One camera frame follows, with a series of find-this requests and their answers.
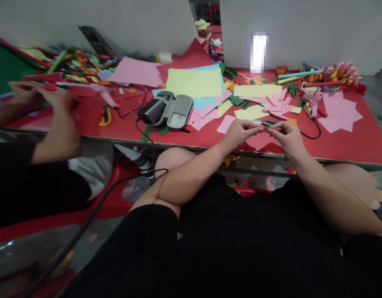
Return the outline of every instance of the hand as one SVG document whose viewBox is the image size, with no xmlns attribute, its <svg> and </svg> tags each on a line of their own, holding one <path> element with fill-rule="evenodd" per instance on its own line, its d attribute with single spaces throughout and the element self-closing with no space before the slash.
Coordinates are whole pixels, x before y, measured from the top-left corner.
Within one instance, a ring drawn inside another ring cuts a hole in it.
<svg viewBox="0 0 382 298">
<path fill-rule="evenodd" d="M 39 107 L 43 102 L 43 96 L 35 89 L 33 82 L 9 82 L 9 86 L 14 93 L 11 100 L 14 104 L 23 104 L 26 109 L 33 110 Z"/>
<path fill-rule="evenodd" d="M 263 132 L 261 127 L 253 128 L 253 121 L 235 119 L 223 139 L 225 148 L 235 150 L 241 146 L 249 137 Z"/>
<path fill-rule="evenodd" d="M 72 93 L 60 87 L 57 87 L 57 90 L 53 92 L 47 91 L 39 86 L 36 87 L 36 90 L 43 95 L 45 100 L 47 100 L 55 110 L 71 111 L 76 103 Z"/>
<path fill-rule="evenodd" d="M 294 160 L 309 155 L 304 146 L 300 129 L 297 126 L 281 121 L 272 127 L 279 127 L 281 129 L 281 131 L 268 129 L 268 133 L 281 143 L 285 155 L 289 159 Z"/>
</svg>

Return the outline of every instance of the right hand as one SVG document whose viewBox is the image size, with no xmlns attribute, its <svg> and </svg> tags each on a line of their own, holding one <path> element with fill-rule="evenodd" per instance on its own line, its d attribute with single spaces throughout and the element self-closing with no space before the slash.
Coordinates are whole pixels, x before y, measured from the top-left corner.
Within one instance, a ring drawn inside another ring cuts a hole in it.
<svg viewBox="0 0 382 298">
<path fill-rule="evenodd" d="M 279 127 L 281 129 L 280 131 L 268 129 L 268 133 L 281 143 L 285 155 L 289 159 L 294 160 L 309 154 L 304 146 L 300 129 L 297 126 L 281 121 L 272 127 Z"/>
<path fill-rule="evenodd" d="M 36 87 L 36 90 L 53 106 L 53 109 L 60 108 L 71 111 L 76 103 L 72 93 L 60 87 L 57 87 L 57 90 L 53 92 L 39 86 Z"/>
</svg>

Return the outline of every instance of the green board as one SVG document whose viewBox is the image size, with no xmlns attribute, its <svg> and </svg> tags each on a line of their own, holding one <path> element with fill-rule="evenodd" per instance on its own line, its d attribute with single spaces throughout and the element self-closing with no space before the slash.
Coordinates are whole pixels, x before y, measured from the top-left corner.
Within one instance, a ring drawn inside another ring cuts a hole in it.
<svg viewBox="0 0 382 298">
<path fill-rule="evenodd" d="M 22 81 L 23 76 L 36 73 L 25 57 L 21 58 L 13 52 L 0 44 L 0 94 L 11 91 L 7 82 Z"/>
</svg>

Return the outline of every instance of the pile of paper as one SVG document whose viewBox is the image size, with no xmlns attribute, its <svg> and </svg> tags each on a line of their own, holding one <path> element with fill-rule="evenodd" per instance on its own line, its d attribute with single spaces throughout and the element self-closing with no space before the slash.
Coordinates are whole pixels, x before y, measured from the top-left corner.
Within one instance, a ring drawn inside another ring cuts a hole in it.
<svg viewBox="0 0 382 298">
<path fill-rule="evenodd" d="M 356 103 L 344 99 L 342 92 L 323 93 L 323 102 L 329 116 L 318 121 L 330 133 L 339 129 L 352 132 L 353 123 L 363 118 L 356 110 Z"/>
</svg>

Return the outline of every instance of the knee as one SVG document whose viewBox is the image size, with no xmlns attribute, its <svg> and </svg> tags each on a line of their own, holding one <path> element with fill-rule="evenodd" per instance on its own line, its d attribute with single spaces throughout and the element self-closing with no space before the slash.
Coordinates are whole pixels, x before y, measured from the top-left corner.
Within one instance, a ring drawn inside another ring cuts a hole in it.
<svg viewBox="0 0 382 298">
<path fill-rule="evenodd" d="M 180 164 L 194 158 L 195 153 L 186 149 L 173 147 L 161 153 L 156 161 L 155 168 L 173 169 Z"/>
</svg>

